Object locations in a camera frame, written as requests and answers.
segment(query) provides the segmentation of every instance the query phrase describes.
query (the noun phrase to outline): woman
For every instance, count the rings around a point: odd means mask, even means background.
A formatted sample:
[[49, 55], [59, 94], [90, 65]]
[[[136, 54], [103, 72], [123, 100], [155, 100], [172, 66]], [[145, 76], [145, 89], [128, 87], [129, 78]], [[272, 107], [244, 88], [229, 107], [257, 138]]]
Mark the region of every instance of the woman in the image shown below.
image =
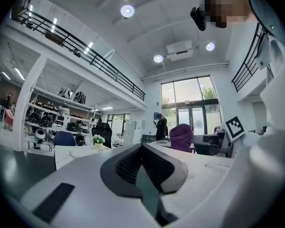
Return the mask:
[[167, 127], [167, 119], [160, 113], [157, 114], [157, 119], [158, 122], [156, 123], [155, 121], [154, 124], [157, 128], [157, 132], [156, 132], [156, 141], [162, 140], [163, 138], [165, 138], [165, 130]]

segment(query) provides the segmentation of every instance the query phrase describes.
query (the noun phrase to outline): helmet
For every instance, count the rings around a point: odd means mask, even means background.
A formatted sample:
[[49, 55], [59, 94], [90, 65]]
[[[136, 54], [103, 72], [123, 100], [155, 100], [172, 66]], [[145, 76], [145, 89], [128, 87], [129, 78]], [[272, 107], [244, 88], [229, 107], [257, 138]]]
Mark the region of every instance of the helmet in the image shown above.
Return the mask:
[[71, 97], [71, 90], [69, 88], [61, 87], [58, 95], [63, 98], [69, 99]]
[[57, 132], [50, 131], [49, 134], [48, 134], [48, 136], [49, 136], [48, 140], [52, 143], [53, 140], [54, 140], [54, 137], [55, 137], [56, 135], [57, 135]]
[[76, 95], [75, 95], [75, 97], [74, 97], [74, 101], [75, 102], [78, 102], [78, 103], [80, 103], [80, 104], [85, 104], [86, 103], [86, 96], [85, 96], [85, 94], [84, 93], [82, 93], [82, 92], [77, 92], [76, 93]]
[[83, 123], [79, 124], [78, 125], [78, 131], [87, 133], [87, 125], [85, 125]]
[[86, 143], [85, 137], [82, 135], [77, 135], [75, 139], [76, 139], [77, 146], [83, 146]]
[[32, 112], [28, 117], [28, 121], [31, 123], [39, 123], [40, 121], [40, 115], [36, 112]]
[[66, 129], [72, 132], [77, 132], [77, 124], [76, 123], [68, 123]]
[[40, 126], [51, 127], [53, 123], [53, 118], [49, 115], [46, 115], [40, 119]]
[[68, 107], [66, 107], [66, 106], [60, 105], [60, 106], [59, 106], [59, 110], [60, 110], [63, 114], [70, 115], [70, 108], [68, 108]]
[[46, 132], [42, 128], [38, 128], [35, 132], [35, 139], [43, 141], [46, 138]]

